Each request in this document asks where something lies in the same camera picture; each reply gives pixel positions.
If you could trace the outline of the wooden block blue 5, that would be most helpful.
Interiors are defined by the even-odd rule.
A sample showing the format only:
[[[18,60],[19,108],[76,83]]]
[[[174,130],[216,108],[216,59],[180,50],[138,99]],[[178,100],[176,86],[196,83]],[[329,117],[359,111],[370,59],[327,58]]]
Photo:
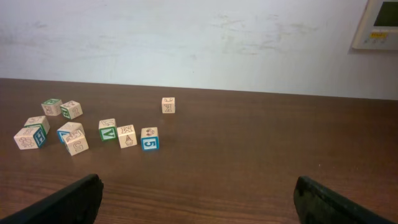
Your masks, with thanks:
[[[143,151],[159,149],[159,132],[157,127],[141,129],[141,146]]]

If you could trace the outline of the wooden block letter M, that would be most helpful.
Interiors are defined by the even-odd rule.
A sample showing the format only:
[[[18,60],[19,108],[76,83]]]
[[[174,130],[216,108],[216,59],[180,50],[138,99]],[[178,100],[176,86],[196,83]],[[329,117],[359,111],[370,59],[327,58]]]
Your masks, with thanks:
[[[127,148],[137,145],[136,132],[133,124],[118,127],[117,132],[119,145],[121,148]]]

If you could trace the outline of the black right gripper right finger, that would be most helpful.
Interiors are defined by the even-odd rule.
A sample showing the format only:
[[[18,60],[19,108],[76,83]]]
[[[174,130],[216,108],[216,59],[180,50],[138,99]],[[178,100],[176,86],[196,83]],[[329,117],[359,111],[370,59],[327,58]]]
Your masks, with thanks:
[[[294,205],[304,224],[394,224],[307,176],[300,176]]]

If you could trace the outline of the wooden block green V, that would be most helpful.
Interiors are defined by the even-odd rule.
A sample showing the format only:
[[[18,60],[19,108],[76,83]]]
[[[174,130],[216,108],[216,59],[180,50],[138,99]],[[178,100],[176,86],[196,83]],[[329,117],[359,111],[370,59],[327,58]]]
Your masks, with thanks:
[[[114,118],[100,120],[98,129],[102,141],[118,138],[116,120]]]

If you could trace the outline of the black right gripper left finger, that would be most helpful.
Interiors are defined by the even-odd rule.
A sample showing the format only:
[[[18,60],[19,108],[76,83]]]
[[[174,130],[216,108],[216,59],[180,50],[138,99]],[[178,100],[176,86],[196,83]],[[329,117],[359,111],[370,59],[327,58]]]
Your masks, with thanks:
[[[93,224],[104,184],[96,174],[72,183],[31,206],[1,219],[1,224]]]

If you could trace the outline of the wooden block letter S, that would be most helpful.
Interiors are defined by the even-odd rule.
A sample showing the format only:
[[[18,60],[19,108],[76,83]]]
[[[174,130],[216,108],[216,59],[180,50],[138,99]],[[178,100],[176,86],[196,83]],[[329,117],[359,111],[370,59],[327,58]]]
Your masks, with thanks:
[[[62,139],[71,156],[89,149],[86,137],[79,129],[63,135]]]

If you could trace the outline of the wooden block blue side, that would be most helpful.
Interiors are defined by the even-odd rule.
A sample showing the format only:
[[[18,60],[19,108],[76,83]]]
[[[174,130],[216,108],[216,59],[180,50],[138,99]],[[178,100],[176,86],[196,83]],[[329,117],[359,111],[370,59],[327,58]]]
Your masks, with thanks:
[[[63,135],[66,135],[70,132],[76,131],[79,129],[83,134],[85,134],[83,125],[81,123],[75,123],[75,122],[67,122],[63,126],[61,126],[59,129],[57,129],[57,136],[62,144],[64,144],[64,140],[62,138]]]

